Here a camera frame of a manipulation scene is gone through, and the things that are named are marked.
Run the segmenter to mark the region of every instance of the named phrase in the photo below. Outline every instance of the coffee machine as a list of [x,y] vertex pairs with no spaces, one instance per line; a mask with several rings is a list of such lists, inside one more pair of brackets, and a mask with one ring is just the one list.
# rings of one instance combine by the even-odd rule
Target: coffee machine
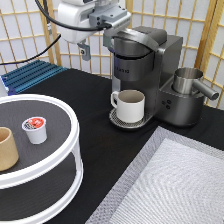
[[126,29],[114,36],[113,47],[109,49],[113,53],[112,90],[141,91],[145,95],[145,118],[138,124],[124,124],[111,111],[113,124],[135,129],[154,117],[186,127],[200,120],[205,95],[200,91],[182,94],[173,88],[182,44],[182,37],[143,26]]

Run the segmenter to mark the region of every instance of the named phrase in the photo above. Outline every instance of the mug handle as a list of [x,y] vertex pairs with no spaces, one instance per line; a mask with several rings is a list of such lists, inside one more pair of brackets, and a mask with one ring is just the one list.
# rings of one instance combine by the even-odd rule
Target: mug handle
[[116,109],[117,109],[117,105],[116,105],[115,102],[114,102],[114,95],[117,95],[117,97],[118,97],[118,94],[119,94],[119,92],[114,91],[114,92],[111,94],[111,98],[110,98],[110,101],[111,101],[112,106],[113,106],[114,108],[116,108]]

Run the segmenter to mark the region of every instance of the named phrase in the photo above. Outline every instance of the round tray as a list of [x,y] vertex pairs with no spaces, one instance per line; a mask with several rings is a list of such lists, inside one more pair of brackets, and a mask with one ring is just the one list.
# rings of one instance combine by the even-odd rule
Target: round tray
[[[0,172],[0,223],[46,222],[68,205],[83,179],[76,115],[66,103],[42,95],[2,97],[0,111],[0,124],[12,130],[20,156]],[[40,145],[31,144],[22,130],[22,122],[33,116],[47,120],[48,138]]]
[[[2,97],[0,111],[0,124],[12,130],[20,155],[14,167],[0,172],[0,189],[28,182],[53,169],[78,141],[76,115],[58,99],[42,95]],[[40,145],[32,145],[21,126],[22,121],[33,116],[47,119],[48,139]]]
[[81,184],[72,154],[41,177],[0,190],[0,223],[43,223],[63,210]]

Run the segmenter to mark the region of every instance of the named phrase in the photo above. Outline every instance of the coffee machine handle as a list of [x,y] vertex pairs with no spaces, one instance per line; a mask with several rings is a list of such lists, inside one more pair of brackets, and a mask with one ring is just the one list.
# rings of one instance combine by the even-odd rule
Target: coffee machine handle
[[219,97],[219,93],[210,88],[209,86],[205,85],[204,83],[200,82],[198,79],[194,80],[193,87],[207,96],[210,100],[216,100]]
[[114,37],[135,41],[155,52],[159,49],[159,44],[152,37],[135,30],[125,29],[117,33]]
[[114,102],[114,95],[116,95],[117,98],[118,98],[118,94],[119,94],[119,92],[114,91],[114,92],[111,94],[111,98],[110,98],[110,101],[111,101],[112,106],[113,106],[114,108],[116,108],[116,109],[117,109],[117,104],[115,104],[115,102]]

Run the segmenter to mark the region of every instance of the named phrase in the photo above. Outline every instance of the coffee machine lid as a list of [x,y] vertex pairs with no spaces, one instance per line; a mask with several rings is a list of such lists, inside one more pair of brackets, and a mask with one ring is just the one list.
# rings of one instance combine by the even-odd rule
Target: coffee machine lid
[[125,57],[141,57],[154,51],[167,41],[165,30],[137,27],[125,29],[114,36],[114,53]]

